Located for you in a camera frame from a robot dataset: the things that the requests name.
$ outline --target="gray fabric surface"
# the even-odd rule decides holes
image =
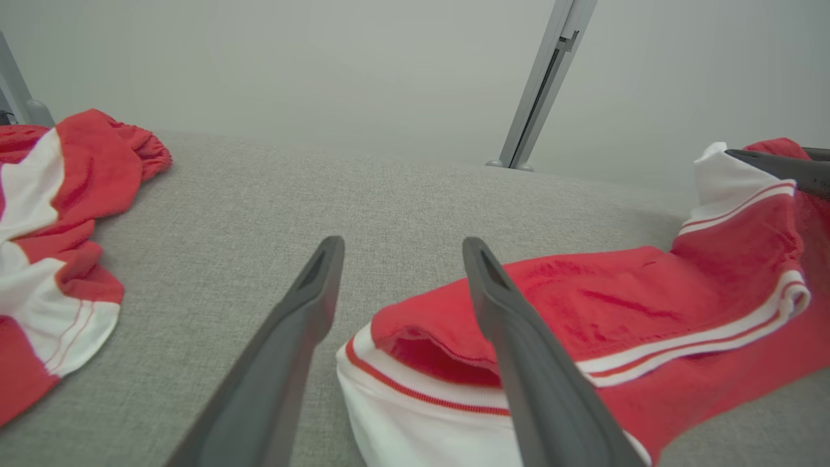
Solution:
[[[0,429],[0,465],[161,465],[317,243],[345,238],[334,327],[318,347],[293,465],[364,465],[334,352],[381,307],[461,278],[461,240],[503,262],[654,244],[693,200],[491,167],[280,151],[161,134],[174,167],[101,222],[126,287],[99,354]],[[663,465],[830,465],[830,372],[716,418]]]

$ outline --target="red garment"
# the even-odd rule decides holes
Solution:
[[[48,129],[0,126],[0,425],[94,355],[124,288],[98,265],[95,219],[167,170],[152,133],[90,110]]]
[[[712,145],[696,162],[701,207],[670,252],[644,247],[505,266],[635,447],[655,463],[693,425],[830,366],[830,294],[823,286],[830,279],[830,204],[725,149]],[[747,149],[808,159],[786,139]],[[397,401],[394,410],[360,409],[384,391],[367,375],[404,399],[508,415],[506,404],[484,391],[499,389],[498,367],[476,325],[466,280],[384,308],[366,341],[359,333],[339,354],[356,431],[370,430],[367,420],[422,410],[391,392],[383,398]],[[411,432],[417,430],[401,435],[401,445],[410,444]],[[355,437],[364,457],[383,459],[363,435]],[[496,444],[476,450],[495,455]]]

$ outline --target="clothing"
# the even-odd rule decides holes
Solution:
[[[0,425],[114,329],[124,288],[98,265],[95,219],[127,210],[171,163],[152,133],[95,110],[0,127]]]
[[[807,158],[790,140],[747,149]],[[696,161],[701,206],[670,252],[505,266],[648,462],[693,425],[830,366],[830,297],[808,287],[830,278],[830,205],[724,150]],[[384,308],[337,360],[368,465],[520,465],[466,280]]]

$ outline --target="gray wall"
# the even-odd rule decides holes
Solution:
[[[552,0],[0,2],[30,91],[150,129],[481,165]],[[830,1],[599,0],[531,164],[691,189],[691,161],[830,147]]]

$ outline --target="metal frame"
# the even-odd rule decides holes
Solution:
[[[42,102],[32,99],[29,88],[23,80],[20,68],[14,61],[12,50],[0,31],[0,93],[12,108],[18,123],[55,126],[49,109]]]
[[[505,146],[487,165],[533,171],[527,165],[597,0],[556,0]]]

